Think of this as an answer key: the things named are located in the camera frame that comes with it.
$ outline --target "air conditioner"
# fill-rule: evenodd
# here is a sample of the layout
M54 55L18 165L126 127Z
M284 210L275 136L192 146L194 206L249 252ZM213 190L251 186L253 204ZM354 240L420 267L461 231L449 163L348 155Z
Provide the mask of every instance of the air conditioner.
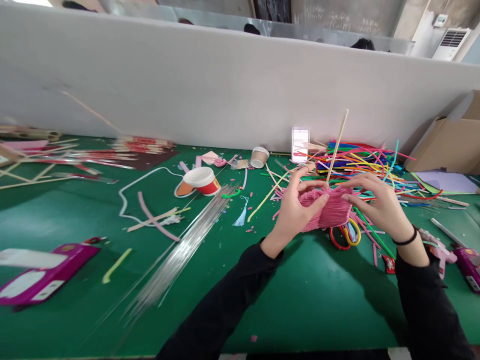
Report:
M449 28L443 34L440 45L435 50L432 59L452 61L460 46L464 43L468 34L469 28Z

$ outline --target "black sleeve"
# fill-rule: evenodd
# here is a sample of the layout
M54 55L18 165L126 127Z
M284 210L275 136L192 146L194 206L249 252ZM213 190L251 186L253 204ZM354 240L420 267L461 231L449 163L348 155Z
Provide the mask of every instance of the black sleeve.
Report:
M411 358L475 360L457 312L445 294L439 260L427 253L427 267L412 266L398 254L395 264Z
M247 248L167 340L156 359L218 359L225 341L272 277L283 255L282 251L276 259L268 257L260 243Z

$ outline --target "left hand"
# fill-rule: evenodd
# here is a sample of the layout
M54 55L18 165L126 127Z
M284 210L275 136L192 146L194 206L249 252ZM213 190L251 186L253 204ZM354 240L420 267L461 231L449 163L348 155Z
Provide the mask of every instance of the left hand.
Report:
M273 232L287 237L290 240L300 233L309 223L310 219L323 209L329 199L328 194L320 196L309 207L304 207L300 201L299 196L313 188L321 188L327 186L324 181L310 180L300 182L300 178L308 173L311 165L302 167L293 173L290 178L290 184L286 192L283 194L283 199L280 204L280 212L276 221Z

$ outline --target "green table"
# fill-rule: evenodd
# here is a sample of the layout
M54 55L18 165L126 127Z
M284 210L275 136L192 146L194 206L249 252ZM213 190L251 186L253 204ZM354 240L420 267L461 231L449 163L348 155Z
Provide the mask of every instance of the green table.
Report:
M81 148L104 148L107 140L82 138ZM225 153L236 150L178 146L180 154L162 165L181 174L180 161L189 166L195 157L209 150ZM248 158L250 151L245 151ZM277 157L284 164L287 157ZM268 161L272 171L281 173L275 157ZM22 165L17 174L33 177L41 164ZM101 251L46 302L20 312L0 308L0 358L74 358L116 356L152 356L190 313L197 302L237 262L244 249L265 236L274 225L272 215L280 203L268 201L251 223L233 227L244 201L230 203L227 213L216 223L204 243L171 288L163 305L152 307L129 331L122 318L132 294L92 333L93 325L116 304L130 286L146 271L171 241L155 228L127 233L132 220L118 216L121 199L118 191L144 172L96 165L104 176L120 179L115 185L82 180L66 180L6 189L0 192L1 248L28 248L51 251L64 243L80 243L94 236L108 237ZM61 166L55 170L63 171ZM261 176L262 170L248 172L245 192L253 197L254 209L272 188L272 180ZM221 184L244 178L243 170L225 169ZM144 219L137 191L142 191L154 215L173 207L183 208L192 197L173 196L179 177L159 170L125 192L127 212ZM0 185L8 183L0 178ZM457 196L472 204L466 211L440 210L435 214L470 247L480 250L480 211L475 195ZM180 224L168 230L179 235L207 204L198 196L184 213ZM417 226L432 232L445 243L450 240L430 218L433 213L407 208L406 213ZM254 226L255 232L246 232ZM382 236L387 246L392 241ZM102 284L102 276L128 249L132 253L113 273L111 282ZM321 231L300 234L286 249L283 264L261 296L246 311L241 323L224 347L227 353L332 351L387 348L403 345L405 319L396 278L384 273L384 264L373 266L372 244L366 237L357 248L338 251ZM0 267L0 284L21 271ZM480 299L473 294L456 265L446 269L446 290L460 316L472 344L480 344L478 318ZM251 336L258 336L255 343Z

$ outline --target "cardboard box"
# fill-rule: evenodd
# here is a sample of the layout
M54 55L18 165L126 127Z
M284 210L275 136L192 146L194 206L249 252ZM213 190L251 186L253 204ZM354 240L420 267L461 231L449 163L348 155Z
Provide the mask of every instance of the cardboard box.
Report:
M453 111L435 119L413 149L405 169L480 175L480 90L469 92Z
M0 143L0 168L14 163L20 156Z

